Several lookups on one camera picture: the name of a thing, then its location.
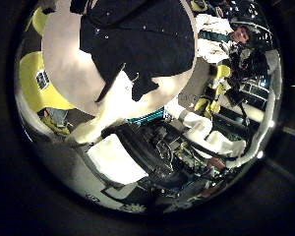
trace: light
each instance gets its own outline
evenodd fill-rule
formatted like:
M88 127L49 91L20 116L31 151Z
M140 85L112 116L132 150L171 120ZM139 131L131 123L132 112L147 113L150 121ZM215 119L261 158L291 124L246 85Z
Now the light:
M275 126L275 122L274 121L270 121L269 124L268 124L268 126L270 128L273 128Z
M257 159L261 159L261 158L263 158L264 155L265 155L265 153L264 153L262 150L259 151L258 154L257 154Z

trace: man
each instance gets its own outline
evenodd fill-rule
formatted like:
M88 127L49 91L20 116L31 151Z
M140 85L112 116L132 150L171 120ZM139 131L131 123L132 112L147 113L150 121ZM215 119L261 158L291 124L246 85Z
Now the man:
M198 57L209 63L218 63L229 58L229 49L238 42L247 43L251 38L250 31L241 26L236 30L228 20L207 14L196 17L198 30Z

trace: hair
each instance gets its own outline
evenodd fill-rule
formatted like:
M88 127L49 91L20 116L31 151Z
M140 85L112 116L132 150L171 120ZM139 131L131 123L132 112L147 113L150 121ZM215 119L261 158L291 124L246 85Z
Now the hair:
M251 31L248 27L246 27L246 26L244 26L244 25L241 25L241 26L239 26L238 28L245 29L245 31L246 31L246 33L247 33L247 36L249 37L249 39L247 40L247 43L251 42L252 39L253 39L253 33L252 33L252 31Z

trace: dark jacket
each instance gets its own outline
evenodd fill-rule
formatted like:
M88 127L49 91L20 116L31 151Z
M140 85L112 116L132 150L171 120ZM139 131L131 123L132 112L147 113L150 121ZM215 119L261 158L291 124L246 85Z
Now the dark jacket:
M157 89L151 78L183 73L195 57L191 22L179 0L98 0L82 16L80 37L80 49L106 81L102 95L124 63L130 80L139 75L133 87L139 100Z

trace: white fabric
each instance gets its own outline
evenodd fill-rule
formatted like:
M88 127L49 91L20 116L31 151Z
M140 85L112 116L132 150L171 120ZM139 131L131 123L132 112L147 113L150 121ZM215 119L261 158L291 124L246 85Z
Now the white fabric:
M88 156L96 169L114 182L128 185L148 176L127 153L115 134L90 148Z
M208 14L198 14L196 17L196 26L198 32L200 30L205 30L222 34L229 34L234 31L226 19L213 17ZM228 50L232 44L235 44L235 42L223 42L222 46L224 50L226 50L224 51L220 47L220 42L198 38L197 56L203 57L209 63L218 63L229 57Z
M214 146L217 153L229 154L231 157L241 155L246 147L245 141L231 142L218 131L211 132L206 141Z

